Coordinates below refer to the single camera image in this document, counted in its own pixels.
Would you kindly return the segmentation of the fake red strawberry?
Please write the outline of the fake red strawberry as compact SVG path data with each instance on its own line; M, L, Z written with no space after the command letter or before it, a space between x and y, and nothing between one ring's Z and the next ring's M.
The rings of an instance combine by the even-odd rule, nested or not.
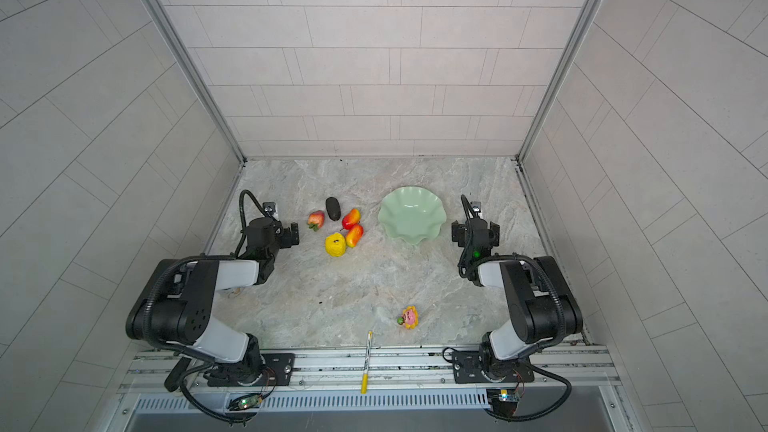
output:
M325 222L325 213L323 211L312 212L307 219L307 226L312 231L319 231Z

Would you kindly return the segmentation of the yellow fake fruit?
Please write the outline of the yellow fake fruit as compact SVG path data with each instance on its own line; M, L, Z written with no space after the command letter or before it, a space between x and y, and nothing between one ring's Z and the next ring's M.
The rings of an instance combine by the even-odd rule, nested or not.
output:
M331 257L342 257L346 249L346 238L341 233L331 234L325 240L325 251Z

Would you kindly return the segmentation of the dark fake avocado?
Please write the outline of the dark fake avocado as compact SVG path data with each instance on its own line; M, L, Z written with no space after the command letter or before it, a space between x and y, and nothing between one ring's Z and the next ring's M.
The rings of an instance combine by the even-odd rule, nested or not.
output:
M341 206L335 197L328 197L325 200L325 208L327 216L331 221L336 222L341 219Z

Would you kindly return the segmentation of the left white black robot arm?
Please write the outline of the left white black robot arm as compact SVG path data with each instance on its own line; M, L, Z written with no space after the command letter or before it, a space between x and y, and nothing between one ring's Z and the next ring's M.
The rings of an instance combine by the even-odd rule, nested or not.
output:
M241 257L160 261L128 313L126 335L207 365L202 374L210 387L287 386L295 356L264 354L254 335L213 316L213 302L218 291L265 283L278 252L299 242L296 223L286 227L263 216L244 227Z

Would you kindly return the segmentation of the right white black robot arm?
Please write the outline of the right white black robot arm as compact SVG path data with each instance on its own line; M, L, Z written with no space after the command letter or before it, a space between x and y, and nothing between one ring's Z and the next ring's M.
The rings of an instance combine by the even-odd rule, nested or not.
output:
M507 304L507 321L486 333L479 347L484 380L524 376L517 368L531 355L583 330L580 307L553 257L495 253L500 226L475 216L453 222L451 240L462 249L459 275L478 287L501 289Z

